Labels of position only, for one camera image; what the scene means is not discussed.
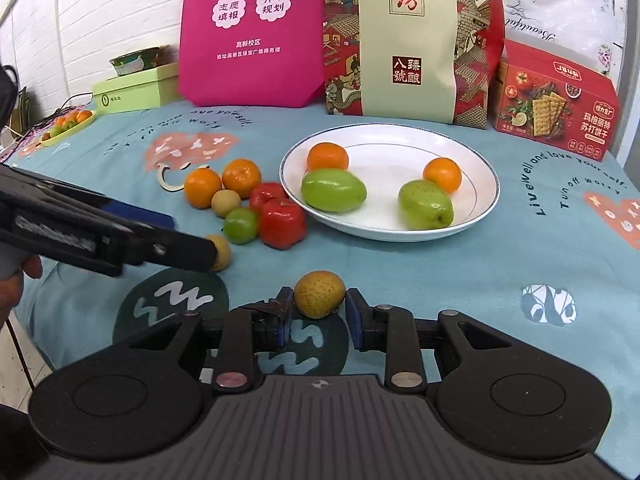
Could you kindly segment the person's left hand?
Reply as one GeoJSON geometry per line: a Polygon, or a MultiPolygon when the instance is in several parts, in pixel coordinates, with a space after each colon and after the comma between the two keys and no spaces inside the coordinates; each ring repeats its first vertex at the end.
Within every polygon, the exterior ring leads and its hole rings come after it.
{"type": "Polygon", "coordinates": [[[41,277],[41,259],[31,255],[10,278],[0,282],[0,328],[6,324],[12,310],[22,298],[24,278],[39,280],[41,277]]]}

